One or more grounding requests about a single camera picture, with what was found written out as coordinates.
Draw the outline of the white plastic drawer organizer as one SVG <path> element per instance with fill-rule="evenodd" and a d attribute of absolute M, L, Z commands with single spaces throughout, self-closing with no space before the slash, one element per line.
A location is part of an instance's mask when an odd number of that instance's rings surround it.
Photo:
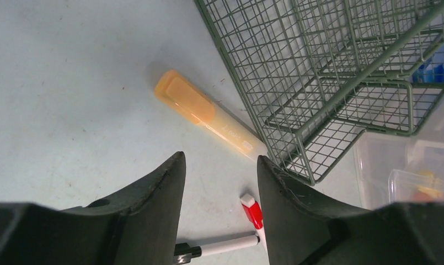
<path fill-rule="evenodd" d="M 438 179 L 444 192 L 444 97 L 417 135 L 364 133 L 354 147 L 361 204 L 376 209 L 413 199 L 417 186 L 428 184 L 419 171 Z"/>

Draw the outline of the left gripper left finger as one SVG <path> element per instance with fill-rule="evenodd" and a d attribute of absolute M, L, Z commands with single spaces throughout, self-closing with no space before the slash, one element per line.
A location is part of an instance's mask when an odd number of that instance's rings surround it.
<path fill-rule="evenodd" d="M 87 206 L 0 203 L 0 264 L 172 264 L 185 175 L 178 151 Z"/>

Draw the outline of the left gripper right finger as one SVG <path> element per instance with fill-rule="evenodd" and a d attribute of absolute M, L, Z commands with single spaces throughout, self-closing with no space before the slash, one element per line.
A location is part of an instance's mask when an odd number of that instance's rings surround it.
<path fill-rule="evenodd" d="M 444 264 L 444 202 L 367 210 L 257 161 L 270 264 Z"/>

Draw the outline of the black cap marker upper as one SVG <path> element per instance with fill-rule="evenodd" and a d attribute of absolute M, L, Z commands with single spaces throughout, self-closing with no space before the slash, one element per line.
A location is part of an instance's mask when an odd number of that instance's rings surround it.
<path fill-rule="evenodd" d="M 175 245 L 172 264 L 188 264 L 195 258 L 253 247 L 261 242 L 261 238 L 254 234 L 199 246 L 179 243 Z"/>

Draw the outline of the yellow orange highlighter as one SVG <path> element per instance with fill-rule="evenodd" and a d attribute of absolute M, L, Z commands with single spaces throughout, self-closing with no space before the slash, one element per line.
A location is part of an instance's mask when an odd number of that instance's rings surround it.
<path fill-rule="evenodd" d="M 256 162 L 259 156 L 268 154 L 261 140 L 179 72 L 170 70 L 163 74 L 154 94 L 189 122 L 248 159 Z"/>

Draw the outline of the red cap marker upper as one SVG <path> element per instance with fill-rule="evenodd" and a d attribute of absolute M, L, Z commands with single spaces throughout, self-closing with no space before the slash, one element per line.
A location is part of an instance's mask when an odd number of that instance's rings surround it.
<path fill-rule="evenodd" d="M 240 197 L 240 202 L 247 215 L 247 218 L 256 229 L 256 232 L 260 238 L 260 243 L 265 248 L 265 251 L 268 252 L 263 223 L 263 213 L 260 204 L 253 196 L 247 193 Z"/>

